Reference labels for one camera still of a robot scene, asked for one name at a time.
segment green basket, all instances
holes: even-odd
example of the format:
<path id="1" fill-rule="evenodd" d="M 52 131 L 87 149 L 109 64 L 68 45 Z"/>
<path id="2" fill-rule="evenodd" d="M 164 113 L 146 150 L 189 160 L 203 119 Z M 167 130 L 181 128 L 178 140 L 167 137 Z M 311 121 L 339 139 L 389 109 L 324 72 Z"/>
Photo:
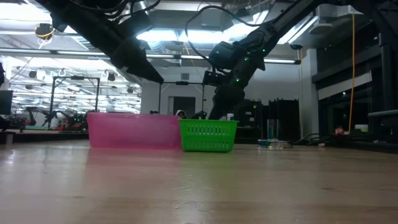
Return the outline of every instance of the green basket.
<path id="1" fill-rule="evenodd" d="M 238 121 L 180 119 L 184 151 L 229 152 Z"/>

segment metal frame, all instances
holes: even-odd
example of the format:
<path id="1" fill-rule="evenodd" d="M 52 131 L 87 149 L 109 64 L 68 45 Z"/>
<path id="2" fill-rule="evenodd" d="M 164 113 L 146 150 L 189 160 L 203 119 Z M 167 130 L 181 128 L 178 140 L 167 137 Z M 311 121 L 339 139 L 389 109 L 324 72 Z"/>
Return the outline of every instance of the metal frame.
<path id="1" fill-rule="evenodd" d="M 55 92 L 55 87 L 56 87 L 56 83 L 55 81 L 58 78 L 62 78 L 62 79 L 67 79 L 70 78 L 71 80 L 73 79 L 73 77 L 53 77 L 52 80 L 52 89 L 51 89 L 51 100 L 50 100 L 50 114 L 52 114 L 52 110 L 53 110 L 53 104 L 54 104 L 54 92 Z M 98 110 L 98 95 L 100 94 L 100 83 L 101 83 L 101 79 L 100 78 L 91 78 L 91 77 L 79 77 L 80 79 L 90 79 L 90 80 L 97 80 L 97 91 L 96 91 L 96 97 L 95 97 L 95 112 L 97 112 Z"/>
<path id="2" fill-rule="evenodd" d="M 162 98 L 162 84 L 177 84 L 177 82 L 163 82 L 159 84 L 159 102 L 158 102 L 158 106 L 157 106 L 157 111 L 160 114 L 160 99 Z M 202 83 L 190 83 L 188 82 L 188 85 L 201 85 L 202 87 L 202 91 L 201 91 L 201 110 L 203 111 L 204 109 L 204 102 L 205 102 L 205 85 Z"/>

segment pink bin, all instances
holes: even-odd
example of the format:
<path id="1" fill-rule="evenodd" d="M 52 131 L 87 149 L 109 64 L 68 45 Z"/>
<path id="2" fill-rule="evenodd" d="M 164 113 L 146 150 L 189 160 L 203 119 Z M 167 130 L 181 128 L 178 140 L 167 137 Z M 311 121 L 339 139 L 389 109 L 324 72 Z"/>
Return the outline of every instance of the pink bin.
<path id="1" fill-rule="evenodd" d="M 178 116 L 88 113 L 91 147 L 181 149 Z"/>

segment table surface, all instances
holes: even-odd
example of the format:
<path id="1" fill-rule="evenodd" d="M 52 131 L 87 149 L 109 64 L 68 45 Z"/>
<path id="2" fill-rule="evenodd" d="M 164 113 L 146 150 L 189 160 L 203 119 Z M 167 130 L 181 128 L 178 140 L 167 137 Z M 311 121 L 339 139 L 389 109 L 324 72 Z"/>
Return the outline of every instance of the table surface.
<path id="1" fill-rule="evenodd" d="M 0 146 L 1 224 L 398 223 L 398 155 Z"/>

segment ceiling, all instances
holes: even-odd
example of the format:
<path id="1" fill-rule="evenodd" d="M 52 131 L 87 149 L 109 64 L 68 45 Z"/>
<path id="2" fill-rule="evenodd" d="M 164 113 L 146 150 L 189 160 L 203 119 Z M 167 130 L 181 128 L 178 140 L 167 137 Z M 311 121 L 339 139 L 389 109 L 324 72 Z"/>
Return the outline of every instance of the ceiling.
<path id="1" fill-rule="evenodd" d="M 153 0 L 147 1 L 148 5 L 153 4 Z M 276 18 L 283 10 L 285 10 L 293 1 L 212 1 L 210 4 L 216 4 L 222 6 L 231 11 L 236 11 L 243 7 L 249 7 L 250 17 L 252 16 L 257 20 L 261 19 L 269 21 Z M 148 54 L 195 54 L 192 49 L 182 40 L 182 30 L 185 26 L 186 21 L 197 13 L 197 9 L 208 5 L 208 2 L 203 1 L 162 1 L 155 10 L 149 13 L 151 22 L 154 25 L 153 30 L 171 30 L 172 37 L 167 40 L 165 35 L 155 35 L 143 37 L 142 40 L 147 38 L 155 38 L 154 40 L 145 42 Z M 303 30 L 301 35 L 298 35 L 294 44 L 301 44 L 306 48 L 320 48 L 327 47 L 337 43 L 339 40 L 344 39 L 351 33 L 351 29 L 348 29 L 348 24 L 351 23 L 350 7 L 335 7 L 326 6 L 320 7 L 316 10 L 316 13 L 311 14 L 307 17 L 306 21 L 299 22 L 291 31 L 291 36 L 285 38 L 286 42 L 280 42 L 273 51 L 268 55 L 270 58 L 281 58 L 281 59 L 297 59 L 298 52 L 292 50 L 287 43 L 292 37 L 295 37 L 303 27 L 307 27 Z M 97 52 L 98 49 L 94 48 L 90 43 L 76 34 L 74 30 L 68 29 L 66 33 L 56 32 L 51 42 L 43 44 L 42 41 L 34 34 L 34 29 L 40 23 L 50 22 L 51 17 L 49 12 L 46 11 L 40 4 L 33 0 L 19 0 L 19 1 L 8 1 L 0 0 L 0 48 L 16 48 L 16 49 L 37 49 L 41 47 L 44 50 L 76 50 L 79 52 Z M 367 23 L 368 20 L 362 15 L 358 15 L 356 23 L 358 26 Z M 309 31 L 319 24 L 331 24 L 330 28 L 323 30 L 321 33 L 312 34 Z M 208 55 L 213 47 L 221 40 L 234 41 L 242 39 L 251 30 L 247 30 L 248 27 L 238 30 L 238 35 L 231 33 L 234 31 L 234 21 L 230 17 L 226 16 L 225 13 L 221 13 L 217 10 L 208 10 L 203 13 L 201 17 L 195 19 L 190 24 L 190 30 L 204 30 L 206 32 L 212 32 L 209 40 L 203 38 L 204 34 L 201 34 L 198 41 L 195 41 L 195 46 L 198 50 Z M 190 39 L 193 41 L 195 35 L 190 34 Z M 156 44 L 161 46 L 161 51 L 155 49 L 152 45 Z M 134 86 L 134 93 L 131 96 L 131 101 L 139 101 L 141 99 L 141 89 L 139 85 L 142 82 L 146 82 L 140 78 L 131 78 L 130 75 L 126 74 L 122 70 L 116 69 L 107 60 L 82 60 L 73 58 L 57 58 L 56 55 L 49 55 L 49 58 L 34 58 L 31 61 L 30 57 L 11 56 L 7 55 L 11 66 L 12 76 L 17 75 L 17 78 L 11 80 L 11 88 L 15 91 L 30 91 L 34 92 L 37 90 L 39 93 L 49 93 L 51 86 L 43 85 L 52 82 L 52 75 L 57 75 L 61 70 L 65 71 L 70 75 L 84 75 L 85 77 L 100 78 L 101 97 L 109 95 L 108 101 L 119 101 L 121 104 L 127 104 L 125 96 L 129 96 L 127 93 L 128 86 Z M 191 60 L 170 60 L 170 59 L 151 59 L 150 62 L 157 69 L 157 71 L 163 76 L 166 82 L 175 82 L 181 80 L 182 73 L 189 74 L 190 82 L 201 82 L 204 71 L 208 69 L 209 65 L 204 61 L 191 61 Z M 38 80 L 29 78 L 29 72 L 32 70 L 38 70 L 45 72 L 45 78 Z M 115 73 L 116 80 L 109 82 L 106 78 L 107 74 Z M 26 83 L 36 83 L 34 90 L 27 90 Z M 83 81 L 72 81 L 68 80 L 67 83 L 73 86 L 90 86 L 92 83 L 89 80 Z M 94 93 L 94 87 L 80 87 L 82 91 L 70 91 L 67 86 L 59 85 L 59 93 L 74 93 L 74 94 L 86 94 L 92 95 Z M 90 106 L 93 106 L 90 100 L 86 100 Z M 101 105 L 102 109 L 109 107 L 109 103 Z M 139 106 L 134 105 L 134 108 L 130 111 L 139 111 Z"/>

